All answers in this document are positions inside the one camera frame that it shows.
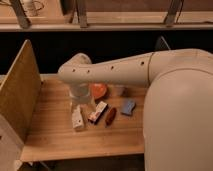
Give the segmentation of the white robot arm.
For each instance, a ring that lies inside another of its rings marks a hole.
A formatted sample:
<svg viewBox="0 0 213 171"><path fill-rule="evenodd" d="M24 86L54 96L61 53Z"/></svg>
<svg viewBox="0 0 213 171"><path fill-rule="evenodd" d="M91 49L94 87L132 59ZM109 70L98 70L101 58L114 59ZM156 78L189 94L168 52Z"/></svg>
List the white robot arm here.
<svg viewBox="0 0 213 171"><path fill-rule="evenodd" d="M71 99L90 83L143 87L145 171L213 171L213 53L155 51L94 64L78 53L58 70Z"/></svg>

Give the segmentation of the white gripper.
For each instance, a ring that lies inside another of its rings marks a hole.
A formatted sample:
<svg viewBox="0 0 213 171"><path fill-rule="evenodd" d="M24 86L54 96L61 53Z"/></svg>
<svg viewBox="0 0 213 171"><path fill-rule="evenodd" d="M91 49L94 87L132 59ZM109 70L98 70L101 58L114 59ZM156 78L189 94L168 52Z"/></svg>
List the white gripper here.
<svg viewBox="0 0 213 171"><path fill-rule="evenodd" d="M85 104L91 111L96 109L94 97L87 83L71 84L69 86L71 110L74 111L78 105Z"/></svg>

